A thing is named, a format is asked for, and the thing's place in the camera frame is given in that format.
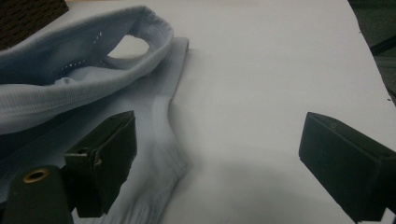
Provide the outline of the white table mat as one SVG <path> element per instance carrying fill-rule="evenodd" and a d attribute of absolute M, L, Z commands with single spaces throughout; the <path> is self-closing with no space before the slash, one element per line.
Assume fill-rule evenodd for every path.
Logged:
<path fill-rule="evenodd" d="M 396 150 L 396 106 L 347 0 L 123 0 L 190 41 L 169 120 L 190 169 L 161 224 L 353 224 L 300 161 L 305 116 Z"/>

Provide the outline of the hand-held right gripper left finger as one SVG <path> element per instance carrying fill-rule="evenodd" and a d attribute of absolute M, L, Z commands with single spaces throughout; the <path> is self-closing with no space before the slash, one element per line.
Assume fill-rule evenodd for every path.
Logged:
<path fill-rule="evenodd" d="M 137 153 L 134 112 L 105 119 L 64 153 L 80 217 L 101 217 L 116 201 Z"/>

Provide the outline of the black tripod stand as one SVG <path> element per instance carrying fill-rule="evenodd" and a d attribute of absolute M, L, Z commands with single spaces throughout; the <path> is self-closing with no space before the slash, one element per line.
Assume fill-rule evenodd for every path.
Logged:
<path fill-rule="evenodd" d="M 396 47 L 396 35 L 370 47 L 371 53 L 376 56 Z"/>

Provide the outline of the light blue knit garment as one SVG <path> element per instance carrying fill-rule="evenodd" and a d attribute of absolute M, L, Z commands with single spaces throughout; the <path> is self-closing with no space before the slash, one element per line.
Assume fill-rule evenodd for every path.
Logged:
<path fill-rule="evenodd" d="M 168 119 L 189 48 L 147 7 L 101 13 L 0 51 L 0 224 L 158 224 L 188 163 Z M 109 212 L 80 217 L 64 153 L 132 111 L 137 153 Z"/>

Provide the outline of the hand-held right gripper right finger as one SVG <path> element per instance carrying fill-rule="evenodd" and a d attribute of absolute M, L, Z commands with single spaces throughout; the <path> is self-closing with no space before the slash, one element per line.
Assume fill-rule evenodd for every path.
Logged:
<path fill-rule="evenodd" d="M 396 152 L 338 119 L 306 114 L 299 158 L 356 223 L 396 222 Z"/>

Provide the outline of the brown wicker basket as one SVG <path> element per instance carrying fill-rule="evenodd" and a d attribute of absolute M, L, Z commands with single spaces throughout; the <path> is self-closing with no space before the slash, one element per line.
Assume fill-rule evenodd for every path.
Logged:
<path fill-rule="evenodd" d="M 0 0 L 0 50 L 21 43 L 68 10 L 64 0 Z"/>

